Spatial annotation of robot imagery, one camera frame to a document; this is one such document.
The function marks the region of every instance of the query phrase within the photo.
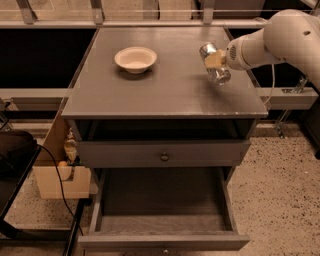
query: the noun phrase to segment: white bowl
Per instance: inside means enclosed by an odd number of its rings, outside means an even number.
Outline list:
[[[114,60],[129,73],[140,74],[155,63],[157,54],[148,48],[129,47],[119,51]]]

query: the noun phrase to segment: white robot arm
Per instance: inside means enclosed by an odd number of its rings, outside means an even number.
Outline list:
[[[319,18],[298,10],[280,11],[263,29],[232,40],[220,63],[231,69],[247,70],[283,62],[299,69],[320,88]],[[210,61],[205,64],[214,68]]]

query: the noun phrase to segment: speckled floor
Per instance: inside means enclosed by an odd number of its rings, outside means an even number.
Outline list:
[[[251,238],[239,252],[174,252],[188,256],[320,255],[320,161],[299,126],[284,127],[280,139],[270,125],[259,125],[252,145],[229,183],[240,234]],[[68,200],[74,209],[74,201]],[[40,199],[33,174],[26,180],[6,220],[22,228],[66,228],[71,218],[63,203]],[[87,231],[90,207],[82,228]],[[0,244],[0,255],[62,255],[62,243]],[[76,248],[74,255],[84,255]],[[121,253],[85,253],[122,255]],[[126,256],[160,255],[126,253]]]

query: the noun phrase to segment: cardboard box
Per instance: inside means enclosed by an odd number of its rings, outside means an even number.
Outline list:
[[[64,141],[69,132],[69,126],[62,119],[60,112],[54,119],[43,146],[53,155],[56,163],[65,159]],[[91,171],[83,166],[74,167],[73,178],[71,166],[58,167],[66,199],[88,198],[91,183]],[[62,191],[56,167],[50,155],[42,150],[33,166],[40,196],[43,199],[61,199]]]

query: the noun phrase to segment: drawer handle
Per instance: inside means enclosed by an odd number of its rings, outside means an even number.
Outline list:
[[[168,156],[167,153],[163,152],[161,157],[160,157],[160,159],[161,159],[162,162],[168,162],[169,156]]]

